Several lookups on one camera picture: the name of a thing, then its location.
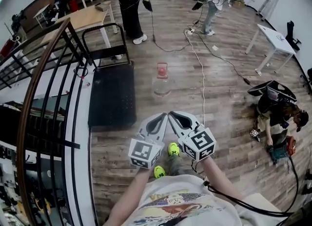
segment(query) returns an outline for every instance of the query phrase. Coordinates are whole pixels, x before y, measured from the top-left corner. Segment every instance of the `wooden floor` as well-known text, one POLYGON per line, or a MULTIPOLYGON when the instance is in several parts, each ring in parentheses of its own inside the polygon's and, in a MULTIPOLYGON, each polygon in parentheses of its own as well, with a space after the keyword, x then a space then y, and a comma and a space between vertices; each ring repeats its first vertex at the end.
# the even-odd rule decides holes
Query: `wooden floor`
MULTIPOLYGON (((157 43, 166 50, 179 49, 186 45, 183 30, 193 20, 198 19, 201 12, 191 10, 195 2, 152 0, 152 3, 157 43)), ((113 3, 113 10, 117 22, 122 23, 117 0, 113 3)), ((202 20, 206 14, 205 7, 202 20)), ((196 115, 200 121, 203 119, 201 67, 191 46, 181 52, 163 52, 152 42, 151 13, 142 4, 139 7, 139 17, 142 29, 149 39, 139 46, 127 41, 131 60, 135 62, 137 122, 126 131, 92 132, 92 178, 100 224, 136 173, 136 169, 129 164, 127 153, 130 138, 137 132, 141 121, 155 113, 171 110, 185 111, 196 115), (168 62, 169 76, 173 81, 173 90, 165 103, 156 103, 151 95, 151 77, 156 72, 157 62, 168 62)), ((307 88, 302 87, 302 73, 294 59, 279 74, 275 74, 274 70, 286 58, 285 54, 275 54, 270 66, 262 70, 261 77, 255 72, 254 69, 260 65, 270 46, 261 35, 250 53, 244 53, 258 23, 269 27, 267 23, 261 22, 251 8, 226 7, 213 23, 215 35, 202 37, 210 48, 217 46, 219 50, 215 53, 234 64, 237 71, 250 80, 253 86, 273 79, 279 81, 295 93, 298 106, 312 114, 311 95, 308 95, 307 88)), ((117 38, 119 35, 109 33, 109 37, 111 42, 120 41, 117 38)), ((286 209, 295 194, 294 174, 288 173, 286 160, 273 166, 264 150, 265 137, 261 138, 261 143, 257 143, 249 135, 255 120, 252 106, 257 103, 258 98, 247 93, 250 86, 235 73, 230 64, 213 57, 197 35, 191 37, 191 42, 204 65, 205 125, 210 128, 218 144, 213 155, 214 160, 242 193, 247 195, 260 192, 281 210, 286 209)), ((293 160, 301 185, 312 145, 312 122, 299 133, 296 133, 294 125, 290 126, 290 131, 297 139, 297 152, 293 160)), ((176 140, 168 126, 164 142, 167 144, 176 140)), ((182 157, 185 165, 189 166, 191 160, 186 156, 182 157)), ((307 197, 299 195, 294 208, 305 199, 307 197)))

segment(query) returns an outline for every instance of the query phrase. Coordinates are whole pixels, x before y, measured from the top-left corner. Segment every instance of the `black and white marker cube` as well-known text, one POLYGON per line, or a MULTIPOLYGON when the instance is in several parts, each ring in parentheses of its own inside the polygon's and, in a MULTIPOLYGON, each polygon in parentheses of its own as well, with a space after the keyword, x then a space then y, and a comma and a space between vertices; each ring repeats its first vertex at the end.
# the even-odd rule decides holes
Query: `black and white marker cube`
POLYGON ((190 134, 186 138, 181 139, 183 151, 196 161, 203 160, 215 152, 216 140, 209 130, 190 134))
POLYGON ((143 140, 131 139, 128 156, 130 163, 150 169, 161 155, 163 146, 143 140))

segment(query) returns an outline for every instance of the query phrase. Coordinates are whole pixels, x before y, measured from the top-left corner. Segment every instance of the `yellow sneaker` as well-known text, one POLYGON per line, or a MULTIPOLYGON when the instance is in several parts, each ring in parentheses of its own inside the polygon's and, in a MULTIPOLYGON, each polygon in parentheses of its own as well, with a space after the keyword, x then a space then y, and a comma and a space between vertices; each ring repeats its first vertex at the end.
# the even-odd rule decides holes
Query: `yellow sneaker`
POLYGON ((177 143, 170 143, 168 146, 168 154, 171 156, 172 154, 180 156, 180 148, 177 146, 177 143))
POLYGON ((155 166, 154 167, 154 177, 158 179, 158 178, 161 178, 163 176, 166 176, 166 172, 165 172, 164 168, 161 166, 155 166))

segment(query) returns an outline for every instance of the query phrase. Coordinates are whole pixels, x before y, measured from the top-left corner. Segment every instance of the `transparent plastic container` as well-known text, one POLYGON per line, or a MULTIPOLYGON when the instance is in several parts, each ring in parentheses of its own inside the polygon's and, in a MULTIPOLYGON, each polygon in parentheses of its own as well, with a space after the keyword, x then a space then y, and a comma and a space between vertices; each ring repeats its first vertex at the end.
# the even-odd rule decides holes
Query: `transparent plastic container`
POLYGON ((166 99, 171 93, 171 80, 168 77, 168 64, 157 63, 157 76, 152 81, 153 97, 157 101, 166 99))

